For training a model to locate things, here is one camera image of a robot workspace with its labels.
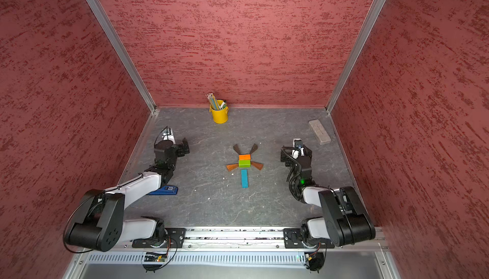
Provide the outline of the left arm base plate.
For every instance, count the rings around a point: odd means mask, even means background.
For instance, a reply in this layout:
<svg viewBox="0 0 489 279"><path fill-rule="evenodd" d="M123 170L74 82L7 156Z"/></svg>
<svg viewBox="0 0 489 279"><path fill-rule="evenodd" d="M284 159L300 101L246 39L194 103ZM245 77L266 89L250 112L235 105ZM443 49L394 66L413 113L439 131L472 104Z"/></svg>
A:
<svg viewBox="0 0 489 279"><path fill-rule="evenodd" d="M132 242L132 248L149 248L160 249L167 248L182 248L187 230L185 228L166 228L166 241L161 246L151 245L149 239L138 239Z"/></svg>

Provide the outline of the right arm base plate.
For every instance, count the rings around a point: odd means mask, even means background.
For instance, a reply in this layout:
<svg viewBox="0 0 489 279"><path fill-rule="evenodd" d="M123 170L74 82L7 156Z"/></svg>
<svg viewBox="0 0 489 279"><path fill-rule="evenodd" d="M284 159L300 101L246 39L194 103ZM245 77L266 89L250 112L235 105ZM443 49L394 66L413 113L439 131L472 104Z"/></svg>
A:
<svg viewBox="0 0 489 279"><path fill-rule="evenodd" d="M283 230L285 248L330 249L335 248L331 240L313 238L305 228L288 228Z"/></svg>

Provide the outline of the orange brown triangle block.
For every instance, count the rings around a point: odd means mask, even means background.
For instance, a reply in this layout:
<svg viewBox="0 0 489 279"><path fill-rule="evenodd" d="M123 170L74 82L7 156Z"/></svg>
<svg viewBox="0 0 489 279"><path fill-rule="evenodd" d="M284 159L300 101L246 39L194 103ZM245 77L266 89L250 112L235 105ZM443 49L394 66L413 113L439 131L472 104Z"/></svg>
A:
<svg viewBox="0 0 489 279"><path fill-rule="evenodd" d="M234 169L237 169L237 168L239 168L239 164L238 163L226 165L227 171L233 171Z"/></svg>

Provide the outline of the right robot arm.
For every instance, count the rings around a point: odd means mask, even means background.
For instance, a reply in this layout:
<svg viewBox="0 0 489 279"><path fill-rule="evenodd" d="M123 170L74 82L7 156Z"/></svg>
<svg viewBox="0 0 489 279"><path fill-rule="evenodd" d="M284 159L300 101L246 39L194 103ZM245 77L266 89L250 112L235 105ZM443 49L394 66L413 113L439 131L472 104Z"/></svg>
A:
<svg viewBox="0 0 489 279"><path fill-rule="evenodd" d="M313 180L308 147L282 147L280 160L290 168L287 183L293 198L322 210L321 217L305 220L299 229L297 239L306 247L327 242L342 247L375 239L375 226L353 187L322 187Z"/></svg>

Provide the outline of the red brown triangle block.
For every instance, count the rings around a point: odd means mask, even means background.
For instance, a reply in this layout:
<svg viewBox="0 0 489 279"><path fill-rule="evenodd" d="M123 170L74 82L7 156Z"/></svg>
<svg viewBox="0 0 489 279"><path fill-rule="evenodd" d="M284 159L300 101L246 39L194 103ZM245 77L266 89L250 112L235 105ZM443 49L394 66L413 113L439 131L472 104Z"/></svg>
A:
<svg viewBox="0 0 489 279"><path fill-rule="evenodd" d="M264 165L263 165L263 164L261 164L261 163L256 163L256 162L254 162L254 161L252 161L252 162L251 162L251 165L252 165L254 168L257 168L257 169L258 169L258 170L260 170L260 171L261 171L261 170L263 169L263 167L264 167Z"/></svg>

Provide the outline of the teal long block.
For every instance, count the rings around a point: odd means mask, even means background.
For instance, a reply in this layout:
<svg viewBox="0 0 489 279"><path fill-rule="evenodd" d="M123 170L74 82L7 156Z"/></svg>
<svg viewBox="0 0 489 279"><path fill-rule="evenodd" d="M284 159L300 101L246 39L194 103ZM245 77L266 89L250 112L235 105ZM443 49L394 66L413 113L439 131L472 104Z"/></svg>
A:
<svg viewBox="0 0 489 279"><path fill-rule="evenodd" d="M242 169L241 170L241 186L246 189L249 187L248 183L248 170L247 169Z"/></svg>

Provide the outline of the orange rectangular block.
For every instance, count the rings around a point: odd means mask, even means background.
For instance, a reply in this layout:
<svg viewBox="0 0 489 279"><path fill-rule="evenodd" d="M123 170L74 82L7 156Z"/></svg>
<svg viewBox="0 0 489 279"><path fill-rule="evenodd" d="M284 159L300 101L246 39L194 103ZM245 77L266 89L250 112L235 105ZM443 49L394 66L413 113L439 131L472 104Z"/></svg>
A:
<svg viewBox="0 0 489 279"><path fill-rule="evenodd" d="M250 154L242 154L239 155L239 161L250 161L251 160L251 155Z"/></svg>

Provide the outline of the dark brown triangle block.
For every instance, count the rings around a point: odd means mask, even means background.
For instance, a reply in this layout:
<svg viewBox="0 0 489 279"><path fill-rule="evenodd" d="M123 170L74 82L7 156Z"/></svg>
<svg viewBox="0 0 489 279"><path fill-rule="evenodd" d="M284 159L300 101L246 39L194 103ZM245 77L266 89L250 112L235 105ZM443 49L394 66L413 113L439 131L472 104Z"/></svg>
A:
<svg viewBox="0 0 489 279"><path fill-rule="evenodd" d="M250 150L250 154L253 154L255 151L257 151L257 149L258 149L258 145L255 143Z"/></svg>

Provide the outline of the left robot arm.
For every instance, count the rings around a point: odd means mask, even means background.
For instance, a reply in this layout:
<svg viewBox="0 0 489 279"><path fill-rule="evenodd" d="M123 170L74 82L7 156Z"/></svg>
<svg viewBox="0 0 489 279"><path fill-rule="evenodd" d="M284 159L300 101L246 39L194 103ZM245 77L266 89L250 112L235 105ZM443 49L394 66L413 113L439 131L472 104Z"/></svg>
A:
<svg viewBox="0 0 489 279"><path fill-rule="evenodd" d="M162 140L154 145L155 163L136 178L105 190L87 191L77 209L67 221L63 245L83 248L83 252L108 252L119 243L142 240L149 247L170 246L162 219L145 216L124 219L125 210L144 196L163 189L174 175L178 158L190 153L184 138L177 144Z"/></svg>

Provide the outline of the green rectangular block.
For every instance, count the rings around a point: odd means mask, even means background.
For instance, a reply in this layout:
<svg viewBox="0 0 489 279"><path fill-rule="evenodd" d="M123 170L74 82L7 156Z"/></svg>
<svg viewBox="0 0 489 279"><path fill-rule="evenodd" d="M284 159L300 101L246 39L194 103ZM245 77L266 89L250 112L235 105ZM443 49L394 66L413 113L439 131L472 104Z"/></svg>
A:
<svg viewBox="0 0 489 279"><path fill-rule="evenodd" d="M249 168L251 167L251 160L239 160L238 164L240 168Z"/></svg>

